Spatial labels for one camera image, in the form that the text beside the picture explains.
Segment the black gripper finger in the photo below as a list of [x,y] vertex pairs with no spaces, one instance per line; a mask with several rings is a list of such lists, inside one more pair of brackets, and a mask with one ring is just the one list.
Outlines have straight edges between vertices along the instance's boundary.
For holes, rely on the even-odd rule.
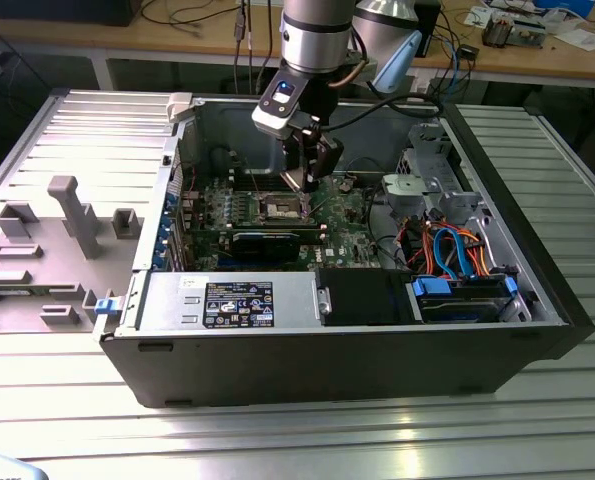
[[304,133],[302,129],[292,130],[289,136],[282,141],[282,151],[285,158],[286,171],[306,167]]
[[319,132],[303,133],[305,193],[316,191],[319,180],[333,173],[343,152],[344,145],[337,138],[327,138]]

